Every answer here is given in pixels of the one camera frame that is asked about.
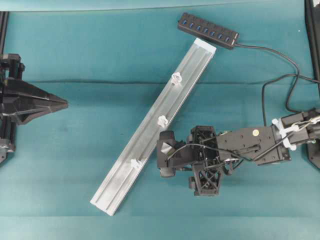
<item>aluminum rail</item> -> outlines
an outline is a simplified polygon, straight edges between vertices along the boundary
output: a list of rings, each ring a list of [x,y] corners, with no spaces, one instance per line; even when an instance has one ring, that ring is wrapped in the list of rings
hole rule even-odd
[[[216,52],[197,38],[105,177],[91,203],[113,216]]]

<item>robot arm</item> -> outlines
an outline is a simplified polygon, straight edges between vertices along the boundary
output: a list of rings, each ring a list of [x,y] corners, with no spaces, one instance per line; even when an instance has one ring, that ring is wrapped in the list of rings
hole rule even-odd
[[[287,162],[291,160],[289,150],[301,144],[308,144],[311,161],[320,159],[319,138],[320,109],[274,119],[271,126],[218,135],[212,126],[196,126],[186,142],[176,141],[173,131],[163,131],[157,142],[157,166],[162,177],[192,171],[189,187],[194,195],[215,196],[223,175],[231,175],[243,161],[258,166]]]

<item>white plastic clip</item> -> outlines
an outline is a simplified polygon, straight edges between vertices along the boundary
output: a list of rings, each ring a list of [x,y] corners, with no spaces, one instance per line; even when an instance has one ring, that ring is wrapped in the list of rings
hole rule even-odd
[[[164,154],[168,154],[171,151],[171,149],[173,149],[173,147],[164,142],[162,144],[161,152],[163,152]]]
[[[135,170],[139,170],[139,168],[141,168],[142,166],[142,162],[133,158],[131,159],[131,167],[133,167]]]
[[[181,82],[182,82],[182,76],[180,72],[177,71],[171,75],[171,83],[173,83],[174,85],[178,85]]]
[[[281,137],[284,139],[287,136],[287,133],[290,132],[297,132],[299,131],[299,126],[298,125],[293,125],[291,127],[285,128],[281,119],[273,119],[272,123],[279,129],[279,133],[281,135]],[[297,145],[295,144],[291,144],[289,142],[289,139],[286,138],[285,140],[283,140],[283,145],[287,148],[290,149],[292,151],[295,151],[297,149]]]
[[[166,126],[168,125],[169,121],[166,118],[166,116],[162,115],[160,117],[158,117],[158,125],[160,125],[161,127],[163,127],[164,129],[166,128]]]

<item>black usb hub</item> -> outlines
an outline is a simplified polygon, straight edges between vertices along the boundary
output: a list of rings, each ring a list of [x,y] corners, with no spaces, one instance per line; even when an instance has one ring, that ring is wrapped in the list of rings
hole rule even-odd
[[[239,36],[236,31],[216,25],[187,12],[183,13],[178,21],[178,29],[227,49],[234,48]]]

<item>teal cloth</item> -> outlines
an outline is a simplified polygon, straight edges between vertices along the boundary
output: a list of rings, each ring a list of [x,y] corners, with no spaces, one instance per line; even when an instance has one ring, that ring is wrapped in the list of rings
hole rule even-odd
[[[0,166],[0,239],[320,238],[320,171],[304,147],[289,163],[243,164],[218,197],[194,197],[189,172],[161,178],[153,153],[115,216],[89,203],[195,39],[177,30],[182,12],[288,54],[313,75],[300,0],[11,13],[5,52],[21,55],[25,81],[69,108],[18,128],[17,151]],[[272,54],[218,47],[170,129],[180,140],[196,125],[261,126],[262,82],[293,72]],[[267,88],[269,123],[290,114],[291,81]],[[292,107],[320,107],[316,85],[300,80]]]
[[[97,11],[212,6],[275,0],[0,0],[2,11]]]

